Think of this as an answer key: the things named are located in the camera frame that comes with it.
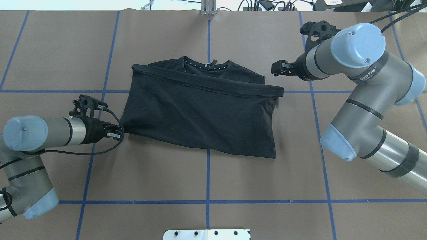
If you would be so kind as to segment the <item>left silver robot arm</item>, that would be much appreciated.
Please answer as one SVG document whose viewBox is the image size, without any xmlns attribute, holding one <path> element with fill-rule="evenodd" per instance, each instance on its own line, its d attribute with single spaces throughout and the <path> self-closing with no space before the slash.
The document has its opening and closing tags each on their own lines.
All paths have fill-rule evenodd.
<svg viewBox="0 0 427 240">
<path fill-rule="evenodd" d="M 123 141 L 123 127 L 89 117 L 10 119 L 1 133 L 1 168 L 9 185 L 1 188 L 1 222 L 23 215 L 39 217 L 59 204 L 43 153 L 55 147 L 97 143 L 102 138 Z"/>
</svg>

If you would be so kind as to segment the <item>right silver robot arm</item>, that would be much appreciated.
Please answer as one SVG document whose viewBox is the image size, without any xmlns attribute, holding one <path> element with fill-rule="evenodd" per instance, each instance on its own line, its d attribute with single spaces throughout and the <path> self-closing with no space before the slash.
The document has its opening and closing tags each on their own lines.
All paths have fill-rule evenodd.
<svg viewBox="0 0 427 240">
<path fill-rule="evenodd" d="M 310 82 L 344 74 L 356 83 L 321 136 L 322 147 L 346 161 L 364 159 L 426 195 L 426 152 L 380 126 L 392 106 L 423 92 L 424 75 L 387 51 L 384 35 L 372 23 L 337 30 L 325 20 L 307 22 L 300 33 L 308 37 L 304 53 L 294 62 L 273 63 L 274 76 Z"/>
</svg>

